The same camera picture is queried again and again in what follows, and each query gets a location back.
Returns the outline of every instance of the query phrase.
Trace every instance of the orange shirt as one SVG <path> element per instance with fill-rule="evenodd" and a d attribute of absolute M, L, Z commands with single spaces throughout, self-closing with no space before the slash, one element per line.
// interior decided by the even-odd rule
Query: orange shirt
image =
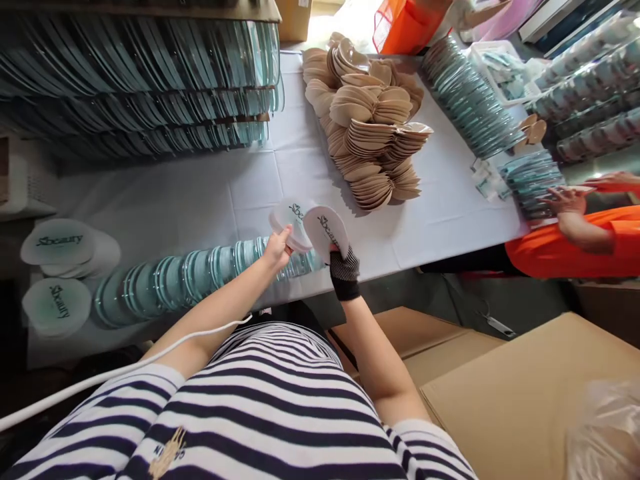
<path fill-rule="evenodd" d="M 512 264 L 536 278 L 640 276 L 640 205 L 592 213 L 585 218 L 613 232 L 613 255 L 583 252 L 569 243 L 555 224 L 507 242 Z"/>

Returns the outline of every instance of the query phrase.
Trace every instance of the white cable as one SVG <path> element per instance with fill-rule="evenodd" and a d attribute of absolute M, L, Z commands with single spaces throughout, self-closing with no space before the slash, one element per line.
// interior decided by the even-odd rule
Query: white cable
<path fill-rule="evenodd" d="M 240 320 L 240 321 L 233 321 L 230 322 L 222 327 L 218 327 L 216 329 L 213 330 L 204 330 L 204 331 L 200 331 L 200 332 L 193 332 L 190 333 L 184 337 L 182 337 L 180 340 L 178 340 L 177 342 L 175 342 L 172 346 L 165 348 L 164 350 L 162 350 L 162 352 L 142 361 L 142 362 L 138 362 L 138 363 L 134 363 L 132 365 L 127 365 L 126 367 L 121 367 L 118 368 L 116 370 L 111 370 L 108 372 L 104 372 L 101 373 L 99 375 L 96 375 L 92 378 L 88 378 L 86 380 L 82 380 L 82 382 L 80 383 L 76 383 L 75 385 L 72 385 L 70 387 L 65 388 L 64 390 L 60 390 L 57 393 L 54 393 L 53 395 L 48 396 L 47 398 L 44 398 L 40 401 L 37 401 L 36 403 L 23 408 L 22 410 L 18 410 L 17 412 L 14 412 L 6 417 L 4 417 L 3 419 L 0 419 L 0 433 L 4 432 L 4 430 L 11 428 L 14 425 L 17 425 L 18 423 L 31 418 L 34 415 L 37 415 L 38 413 L 48 409 L 49 407 L 52 407 L 60 402 L 62 402 L 62 400 L 66 400 L 69 397 L 72 397 L 73 395 L 75 395 L 76 393 L 82 392 L 82 390 L 86 390 L 89 387 L 93 387 L 94 385 L 98 385 L 100 383 L 104 383 L 107 380 L 111 380 L 112 378 L 115 377 L 119 377 L 120 375 L 125 375 L 127 373 L 130 373 L 132 371 L 138 370 L 139 368 L 145 367 L 150 363 L 155 362 L 156 360 L 158 360 L 158 358 L 163 357 L 164 355 L 168 354 L 171 350 L 173 350 L 174 348 L 176 348 L 178 345 L 186 342 L 189 339 L 192 339 L 194 337 L 202 337 L 203 335 L 211 335 L 212 333 L 217 333 L 220 330 L 224 330 L 226 328 L 229 328 L 232 325 L 242 325 L 243 323 L 248 322 L 249 320 L 251 320 L 252 315 L 249 314 L 249 316 L 247 318 L 245 318 L 244 320 Z"/>

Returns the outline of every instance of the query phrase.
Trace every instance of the white plastic lid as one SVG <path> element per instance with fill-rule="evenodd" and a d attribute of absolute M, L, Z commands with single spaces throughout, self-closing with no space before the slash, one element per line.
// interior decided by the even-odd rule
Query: white plastic lid
<path fill-rule="evenodd" d="M 120 262 L 120 246 L 106 233 L 92 229 L 94 234 L 94 252 L 89 261 L 78 265 L 54 263 L 40 265 L 42 272 L 50 277 L 61 278 L 98 278 L 108 275 Z"/>
<path fill-rule="evenodd" d="M 332 245 L 340 249 L 342 258 L 347 258 L 349 254 L 347 229 L 334 209 L 322 205 L 314 207 L 307 211 L 304 224 L 313 248 L 326 264 L 331 263 L 329 249 Z"/>
<path fill-rule="evenodd" d="M 52 219 L 39 223 L 25 239 L 20 258 L 30 265 L 76 265 L 93 256 L 93 229 L 76 220 Z"/>
<path fill-rule="evenodd" d="M 282 232 L 287 225 L 292 225 L 293 230 L 287 239 L 287 245 L 294 251 L 308 252 L 313 246 L 305 231 L 303 220 L 307 212 L 316 206 L 312 200 L 285 198 L 271 210 L 269 224 L 276 233 Z"/>
<path fill-rule="evenodd" d="M 27 291 L 22 308 L 39 336 L 63 338 L 89 318 L 91 293 L 78 280 L 44 279 Z"/>

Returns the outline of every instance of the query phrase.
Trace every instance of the hand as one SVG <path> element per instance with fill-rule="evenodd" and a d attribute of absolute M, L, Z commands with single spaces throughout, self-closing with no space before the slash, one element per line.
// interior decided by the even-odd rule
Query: hand
<path fill-rule="evenodd" d="M 348 301 L 360 296 L 358 287 L 358 275 L 360 275 L 360 260 L 353 254 L 349 246 L 347 258 L 343 259 L 340 250 L 335 245 L 329 249 L 331 265 L 329 273 L 335 295 L 340 301 Z"/>
<path fill-rule="evenodd" d="M 640 177 L 629 172 L 617 171 L 600 178 L 590 178 L 583 185 L 594 187 L 604 193 L 637 191 L 640 190 Z"/>
<path fill-rule="evenodd" d="M 269 237 L 269 242 L 262 258 L 269 264 L 269 268 L 276 272 L 279 272 L 288 264 L 293 253 L 293 250 L 287 246 L 287 239 L 292 230 L 293 227 L 287 225 L 279 235 L 272 233 Z"/>
<path fill-rule="evenodd" d="M 549 193 L 555 196 L 554 199 L 542 199 L 555 212 L 556 215 L 561 213 L 578 213 L 584 215 L 587 210 L 587 201 L 584 192 L 576 192 L 570 188 L 558 187 L 557 189 L 549 189 Z"/>

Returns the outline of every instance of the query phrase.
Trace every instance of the white table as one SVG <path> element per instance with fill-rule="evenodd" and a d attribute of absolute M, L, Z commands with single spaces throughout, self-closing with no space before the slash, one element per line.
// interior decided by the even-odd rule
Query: white table
<path fill-rule="evenodd" d="M 358 210 L 304 97 L 301 57 L 282 54 L 281 70 L 285 108 L 269 122 L 264 147 L 63 177 L 59 216 L 112 235 L 122 248 L 121 266 L 130 267 L 268 235 L 267 215 L 274 204 L 289 196 L 311 197 L 344 220 L 361 260 L 362 281 L 527 232 L 513 200 L 490 203 L 476 190 L 469 170 L 474 156 L 428 93 L 413 119 L 435 130 L 413 156 L 421 196 L 368 214 Z M 326 269 L 276 287 L 261 298 L 260 306 L 332 288 Z M 152 339 L 173 321 L 103 330 L 90 319 L 71 337 L 55 342 L 30 332 L 28 364 L 50 365 Z"/>

